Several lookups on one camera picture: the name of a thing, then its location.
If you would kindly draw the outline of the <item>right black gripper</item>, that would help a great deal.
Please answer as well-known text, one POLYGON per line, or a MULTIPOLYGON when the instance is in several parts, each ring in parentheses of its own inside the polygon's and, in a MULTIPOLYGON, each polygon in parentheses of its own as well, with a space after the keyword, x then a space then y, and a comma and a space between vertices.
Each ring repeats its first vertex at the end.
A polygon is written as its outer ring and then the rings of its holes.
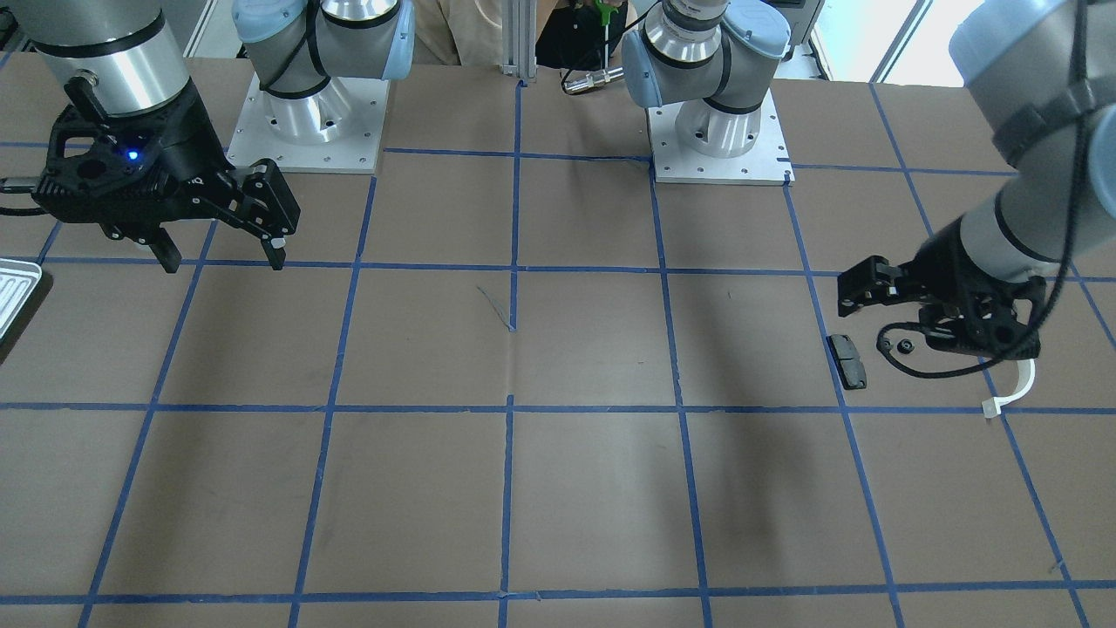
POLYGON ((164 222, 215 219, 248 232, 272 270, 282 270, 283 243, 302 207, 275 160, 233 168, 198 87, 151 112, 112 118, 89 83, 67 83, 69 104, 52 123, 44 174, 32 199, 66 223, 98 223, 107 232, 142 236, 154 229, 152 253, 169 274, 182 254, 164 222))

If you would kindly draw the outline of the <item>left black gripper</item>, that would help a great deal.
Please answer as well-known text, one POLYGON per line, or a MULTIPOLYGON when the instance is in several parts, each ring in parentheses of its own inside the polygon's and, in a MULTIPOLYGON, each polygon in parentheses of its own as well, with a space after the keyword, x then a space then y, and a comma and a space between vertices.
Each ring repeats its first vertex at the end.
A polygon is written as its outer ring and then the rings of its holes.
POLYGON ((960 223, 952 222, 920 247, 910 273, 902 265, 889 265, 885 257, 869 257, 841 271, 837 315, 850 317, 870 305, 921 301, 918 322, 931 330, 926 337, 931 349, 1030 360, 1041 351, 1037 335, 1013 352, 1008 350, 1024 337, 1028 323, 1037 321, 1045 286, 1041 277, 1009 283, 984 273, 963 247, 960 223), (1017 318, 1016 301, 1032 305, 1028 323, 1017 318))

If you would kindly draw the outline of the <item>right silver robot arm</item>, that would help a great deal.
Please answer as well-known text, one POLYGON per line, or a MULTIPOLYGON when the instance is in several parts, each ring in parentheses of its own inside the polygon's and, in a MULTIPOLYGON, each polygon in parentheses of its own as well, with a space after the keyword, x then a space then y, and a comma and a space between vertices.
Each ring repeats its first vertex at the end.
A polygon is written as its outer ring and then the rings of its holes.
MULTIPOLYGON (((3 178, 4 195, 148 247, 175 273, 182 257, 165 225, 220 220, 283 267, 283 240, 302 213, 282 170, 263 156, 227 158, 182 49, 155 1, 11 1, 13 19, 60 84, 68 105, 52 123, 44 171, 3 178)), ((416 19, 411 1, 235 1, 235 36, 285 141, 331 141, 350 107, 331 104, 348 79, 405 79, 416 19)))

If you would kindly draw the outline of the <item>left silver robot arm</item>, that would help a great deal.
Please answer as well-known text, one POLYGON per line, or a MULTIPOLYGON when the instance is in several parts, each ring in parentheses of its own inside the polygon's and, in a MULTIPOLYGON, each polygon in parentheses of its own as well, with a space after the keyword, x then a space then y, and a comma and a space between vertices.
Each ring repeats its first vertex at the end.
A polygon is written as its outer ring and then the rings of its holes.
POLYGON ((906 172, 939 183, 1004 174, 977 206, 893 265, 868 254, 888 211, 830 207, 821 232, 845 264, 837 313, 920 306, 932 349, 1029 360, 1064 291, 1072 258, 1113 241, 1112 1, 984 1, 949 41, 964 89, 886 87, 877 119, 906 172))

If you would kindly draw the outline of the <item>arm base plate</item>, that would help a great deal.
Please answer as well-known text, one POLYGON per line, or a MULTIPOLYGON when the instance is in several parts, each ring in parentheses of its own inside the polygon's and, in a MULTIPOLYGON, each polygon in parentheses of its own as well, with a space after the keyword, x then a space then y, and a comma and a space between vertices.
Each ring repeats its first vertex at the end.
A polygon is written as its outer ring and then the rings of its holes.
POLYGON ((248 85, 227 157, 238 168, 275 160, 283 174, 360 174, 378 170, 392 83, 335 77, 304 99, 279 99, 248 85))
POLYGON ((647 126, 658 182, 785 186, 796 180, 772 91, 758 110, 740 115, 701 99, 651 107, 647 126))

